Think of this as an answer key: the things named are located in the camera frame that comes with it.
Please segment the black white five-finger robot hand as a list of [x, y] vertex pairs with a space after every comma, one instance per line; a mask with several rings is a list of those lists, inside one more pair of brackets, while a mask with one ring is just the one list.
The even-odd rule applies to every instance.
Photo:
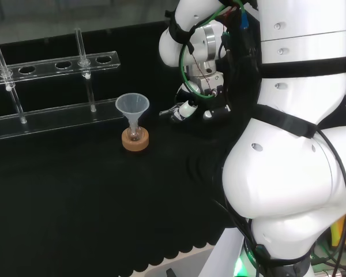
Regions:
[[221, 72], [205, 77], [190, 77], [189, 92], [182, 84], [175, 95], [175, 105], [171, 111], [171, 121], [183, 122], [195, 115], [206, 122], [219, 122], [229, 117], [231, 108], [224, 94], [224, 78]]

